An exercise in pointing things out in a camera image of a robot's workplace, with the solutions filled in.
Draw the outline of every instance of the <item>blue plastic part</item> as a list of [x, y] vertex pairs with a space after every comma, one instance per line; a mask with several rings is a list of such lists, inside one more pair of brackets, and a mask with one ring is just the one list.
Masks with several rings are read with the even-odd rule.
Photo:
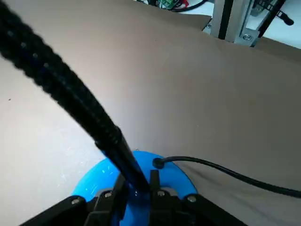
[[[142, 151], [134, 151], [133, 154], [147, 181], [150, 182], [150, 171], [156, 169], [152, 165], [152, 160], [154, 158], [162, 158], [162, 156]], [[88, 202], [95, 197], [98, 191], [112, 189], [118, 175], [119, 171], [113, 163], [109, 159], [104, 159], [96, 164], [79, 181], [72, 195], [80, 195]], [[164, 168], [159, 170], [159, 176], [161, 187], [174, 189], [180, 199], [188, 194], [197, 193], [195, 186], [187, 175], [172, 162], [165, 163]], [[130, 189], [125, 217], [120, 222], [120, 225], [147, 226], [149, 213], [148, 200], [148, 195], [140, 194], [134, 189]]]

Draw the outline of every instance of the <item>black plug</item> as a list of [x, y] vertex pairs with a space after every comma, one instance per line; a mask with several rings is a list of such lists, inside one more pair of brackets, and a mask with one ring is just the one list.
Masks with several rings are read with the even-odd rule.
[[294, 24], [294, 21], [285, 13], [282, 13], [279, 18], [282, 19], [286, 25], [292, 26]]
[[152, 165], [153, 167], [157, 168], [157, 169], [163, 169], [164, 168], [164, 162], [162, 161], [161, 158], [155, 158], [153, 161], [152, 161]]

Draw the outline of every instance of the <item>green circuit board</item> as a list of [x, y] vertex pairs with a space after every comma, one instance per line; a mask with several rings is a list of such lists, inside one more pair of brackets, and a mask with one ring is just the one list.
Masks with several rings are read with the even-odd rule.
[[166, 9], [172, 9], [175, 4], [177, 4], [180, 0], [162, 0], [162, 5], [166, 7]]

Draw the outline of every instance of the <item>black braided cable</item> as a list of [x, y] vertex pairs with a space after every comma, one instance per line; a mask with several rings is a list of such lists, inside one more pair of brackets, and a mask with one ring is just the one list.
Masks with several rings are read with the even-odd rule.
[[1, 0], [0, 53], [68, 112], [137, 190], [148, 191], [148, 183], [120, 129], [91, 91]]

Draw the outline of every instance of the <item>black cable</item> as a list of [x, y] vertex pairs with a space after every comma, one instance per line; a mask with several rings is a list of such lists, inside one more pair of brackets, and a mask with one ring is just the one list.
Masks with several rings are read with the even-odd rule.
[[283, 195], [287, 195], [287, 196], [291, 196], [291, 197], [295, 197], [295, 198], [301, 198], [301, 191], [297, 191], [297, 190], [293, 190], [293, 189], [289, 189], [289, 188], [284, 188], [284, 187], [279, 187], [279, 186], [275, 186], [275, 185], [270, 185], [264, 182], [261, 182], [259, 180], [255, 180], [249, 177], [246, 177], [242, 174], [239, 174], [237, 172], [234, 172], [230, 169], [227, 169], [223, 166], [220, 166], [218, 164], [203, 160], [203, 159], [198, 159], [198, 158], [193, 158], [193, 157], [188, 157], [188, 156], [171, 156], [171, 157], [167, 157], [167, 158], [155, 158], [152, 162], [153, 166], [157, 169], [162, 169], [164, 168], [164, 164], [166, 162], [171, 162], [171, 161], [192, 161], [192, 162], [197, 162], [206, 166], [210, 166], [212, 168], [215, 168], [217, 170], [220, 170], [238, 180], [241, 180], [247, 184], [259, 187], [261, 189], [270, 191], [270, 192], [274, 192], [274, 193], [278, 193], [278, 194], [283, 194]]
[[177, 4], [174, 5], [174, 8], [179, 8], [182, 5], [182, 2], [179, 1]]
[[204, 5], [206, 2], [208, 2], [208, 0], [202, 0], [201, 2], [199, 2], [198, 4], [195, 4], [193, 6], [189, 6], [187, 8], [174, 8], [174, 9], [171, 9], [171, 11], [176, 12], [176, 13], [187, 12], [187, 11], [193, 10], [195, 8], [198, 8], [202, 5]]

